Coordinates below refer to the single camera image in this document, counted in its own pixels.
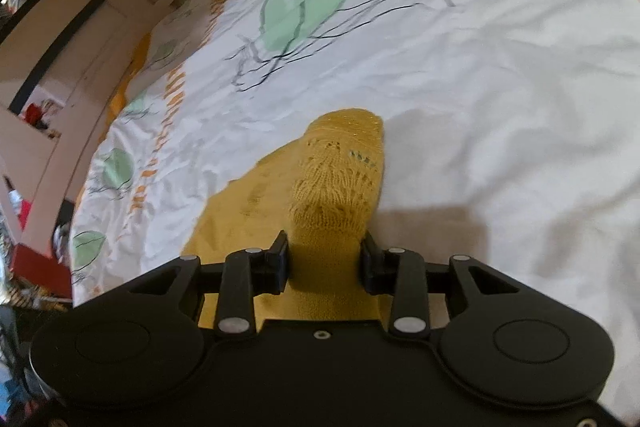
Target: black circular joint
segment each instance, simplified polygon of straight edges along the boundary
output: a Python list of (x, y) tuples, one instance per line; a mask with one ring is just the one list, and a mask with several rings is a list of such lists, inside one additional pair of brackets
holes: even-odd
[(197, 325), (162, 296), (105, 295), (44, 326), (33, 370), (49, 389), (87, 407), (133, 407), (162, 397), (200, 362)]
[(548, 363), (569, 349), (569, 337), (556, 325), (521, 319), (501, 325), (494, 333), (495, 347), (517, 362)]
[(596, 322), (532, 291), (482, 296), (447, 325), (438, 349), (463, 383), (519, 407), (595, 399), (613, 366)]

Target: white bed sheet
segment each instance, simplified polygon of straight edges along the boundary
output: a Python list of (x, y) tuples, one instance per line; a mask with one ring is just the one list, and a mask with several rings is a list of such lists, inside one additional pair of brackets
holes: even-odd
[(177, 256), (210, 195), (364, 107), (385, 121), (380, 243), (471, 253), (593, 317), (616, 345), (601, 401), (638, 420), (639, 1), (306, 0), (292, 23), (298, 2), (229, 0), (116, 120), (74, 220), (75, 302)]

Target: ribbed knit texture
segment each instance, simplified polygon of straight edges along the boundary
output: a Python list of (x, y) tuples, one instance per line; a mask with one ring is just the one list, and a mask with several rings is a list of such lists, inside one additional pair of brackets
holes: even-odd
[[(220, 263), (242, 248), (268, 248), (281, 229), (290, 278), (279, 296), (255, 299), (264, 318), (378, 318), (377, 300), (358, 283), (358, 254), (380, 193), (382, 121), (362, 109), (332, 112), (256, 164), (207, 202), (184, 253)], [(200, 325), (210, 327), (210, 296)]]

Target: metal rivet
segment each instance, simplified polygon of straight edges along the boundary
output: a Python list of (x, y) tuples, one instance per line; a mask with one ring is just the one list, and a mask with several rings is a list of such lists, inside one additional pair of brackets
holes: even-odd
[(402, 333), (420, 333), (427, 323), (418, 317), (400, 317), (394, 321), (394, 328)]
[(244, 333), (249, 329), (249, 321), (242, 317), (228, 317), (218, 323), (218, 329), (224, 333)]

